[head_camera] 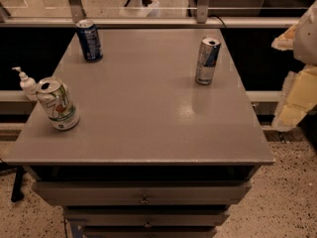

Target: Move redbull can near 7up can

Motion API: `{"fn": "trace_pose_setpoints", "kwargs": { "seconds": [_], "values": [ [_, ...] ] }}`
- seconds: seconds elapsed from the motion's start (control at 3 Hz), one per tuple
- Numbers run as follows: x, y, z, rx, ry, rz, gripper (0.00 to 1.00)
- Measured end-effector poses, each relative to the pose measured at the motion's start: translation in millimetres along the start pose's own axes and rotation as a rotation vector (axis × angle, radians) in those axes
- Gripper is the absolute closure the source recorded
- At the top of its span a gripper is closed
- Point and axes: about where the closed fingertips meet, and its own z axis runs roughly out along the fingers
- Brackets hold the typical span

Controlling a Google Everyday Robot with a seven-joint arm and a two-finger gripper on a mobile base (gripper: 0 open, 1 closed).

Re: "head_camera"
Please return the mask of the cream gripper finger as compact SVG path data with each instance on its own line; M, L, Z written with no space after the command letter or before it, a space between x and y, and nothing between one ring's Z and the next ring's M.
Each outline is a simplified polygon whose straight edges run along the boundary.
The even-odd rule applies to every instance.
M294 40L297 28L297 24L289 27L283 34L273 40L271 46L279 51L292 51L294 48Z
M291 71L284 80L271 126L279 132L295 128L317 105L317 66L307 64L300 72Z

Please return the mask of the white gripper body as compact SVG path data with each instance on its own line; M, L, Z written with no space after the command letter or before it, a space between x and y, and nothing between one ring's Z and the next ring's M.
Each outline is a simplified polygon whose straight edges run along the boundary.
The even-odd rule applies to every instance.
M300 18L293 40L293 53L297 60L317 64L317 1Z

